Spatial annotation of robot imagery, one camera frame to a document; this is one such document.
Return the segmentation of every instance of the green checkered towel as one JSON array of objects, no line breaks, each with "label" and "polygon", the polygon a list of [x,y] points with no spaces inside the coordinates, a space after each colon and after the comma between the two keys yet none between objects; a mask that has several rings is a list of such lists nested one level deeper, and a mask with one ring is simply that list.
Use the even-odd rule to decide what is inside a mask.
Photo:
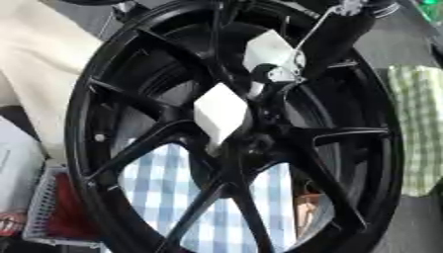
[{"label": "green checkered towel", "polygon": [[428,194],[443,176],[443,71],[390,67],[404,140],[403,193]]}]

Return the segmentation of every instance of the white cloth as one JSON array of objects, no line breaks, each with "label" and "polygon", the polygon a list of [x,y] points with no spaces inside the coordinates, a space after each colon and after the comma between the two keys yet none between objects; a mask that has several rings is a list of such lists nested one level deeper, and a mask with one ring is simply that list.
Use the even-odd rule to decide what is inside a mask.
[{"label": "white cloth", "polygon": [[72,88],[100,41],[37,0],[2,1],[0,106],[24,107],[48,154],[65,163]]}]

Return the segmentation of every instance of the checkered fabric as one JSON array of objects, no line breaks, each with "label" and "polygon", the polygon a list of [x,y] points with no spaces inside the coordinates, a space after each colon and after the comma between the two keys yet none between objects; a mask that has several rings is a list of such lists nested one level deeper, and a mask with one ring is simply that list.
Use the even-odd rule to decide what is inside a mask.
[{"label": "checkered fabric", "polygon": [[389,77],[404,140],[403,193],[426,195],[443,175],[443,71],[391,67]]},{"label": "checkered fabric", "polygon": [[[137,213],[163,235],[199,194],[186,149],[168,144],[129,165],[121,178]],[[288,166],[260,174],[250,187],[277,252],[296,242]],[[233,200],[218,200],[185,234],[181,245],[195,252],[257,252],[252,233]]]}]

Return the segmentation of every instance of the gray basket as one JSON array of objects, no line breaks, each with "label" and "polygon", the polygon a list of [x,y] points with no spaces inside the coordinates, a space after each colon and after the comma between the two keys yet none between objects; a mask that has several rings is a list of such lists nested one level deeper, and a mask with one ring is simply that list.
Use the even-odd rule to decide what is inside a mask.
[{"label": "gray basket", "polygon": [[73,240],[49,237],[46,231],[47,220],[55,209],[55,176],[66,173],[67,169],[59,165],[46,164],[44,174],[28,210],[28,222],[23,231],[23,239],[48,245],[67,245],[98,248],[100,243],[94,241]]}]

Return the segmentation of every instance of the blue checkered cloth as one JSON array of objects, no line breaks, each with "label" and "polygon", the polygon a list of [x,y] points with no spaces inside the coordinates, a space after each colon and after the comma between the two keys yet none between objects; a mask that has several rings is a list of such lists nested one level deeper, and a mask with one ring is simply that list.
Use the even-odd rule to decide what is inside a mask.
[{"label": "blue checkered cloth", "polygon": [[[137,213],[167,235],[200,190],[194,183],[188,152],[181,146],[161,146],[129,165],[121,185]],[[296,242],[289,168],[274,166],[250,187],[276,251]],[[257,252],[255,240],[233,200],[218,200],[191,227],[181,245],[195,252]]]}]

